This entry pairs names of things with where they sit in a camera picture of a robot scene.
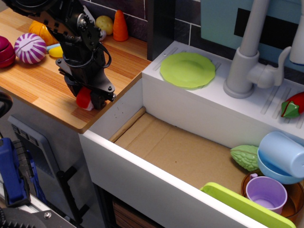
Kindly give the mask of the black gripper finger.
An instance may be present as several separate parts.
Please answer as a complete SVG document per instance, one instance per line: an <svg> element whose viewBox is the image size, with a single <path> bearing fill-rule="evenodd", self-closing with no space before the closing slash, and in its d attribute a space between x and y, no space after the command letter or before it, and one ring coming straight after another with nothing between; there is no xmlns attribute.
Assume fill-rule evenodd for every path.
<svg viewBox="0 0 304 228"><path fill-rule="evenodd" d="M105 106L105 98L102 94L97 91L92 91L90 93L91 102L94 109L101 110Z"/></svg>
<svg viewBox="0 0 304 228"><path fill-rule="evenodd" d="M68 76L64 76L64 80L65 80L65 83L66 83L67 87L69 88L71 93L74 95L74 97L77 97L77 95L80 92L83 85L80 84L79 82L71 79Z"/></svg>

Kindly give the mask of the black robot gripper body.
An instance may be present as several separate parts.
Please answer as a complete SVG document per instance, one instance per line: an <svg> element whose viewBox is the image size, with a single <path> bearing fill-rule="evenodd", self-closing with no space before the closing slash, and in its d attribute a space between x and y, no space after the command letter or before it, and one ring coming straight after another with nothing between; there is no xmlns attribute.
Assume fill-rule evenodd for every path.
<svg viewBox="0 0 304 228"><path fill-rule="evenodd" d="M105 100L113 102L116 99L115 86L105 75L105 68L109 67L111 62L112 58L107 49L98 48L84 63L62 57L56 60L56 65L63 76L70 77L91 91L99 92Z"/></svg>

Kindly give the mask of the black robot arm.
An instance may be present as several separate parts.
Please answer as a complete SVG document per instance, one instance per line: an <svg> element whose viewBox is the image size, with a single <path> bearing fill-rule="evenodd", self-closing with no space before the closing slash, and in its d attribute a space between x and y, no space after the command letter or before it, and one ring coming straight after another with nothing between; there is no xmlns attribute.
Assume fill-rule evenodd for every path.
<svg viewBox="0 0 304 228"><path fill-rule="evenodd" d="M115 87L105 75L112 59L100 42L101 30L85 13L78 0L6 0L14 12L46 25L60 43L59 72L76 97L79 107L100 110L114 101Z"/></svg>

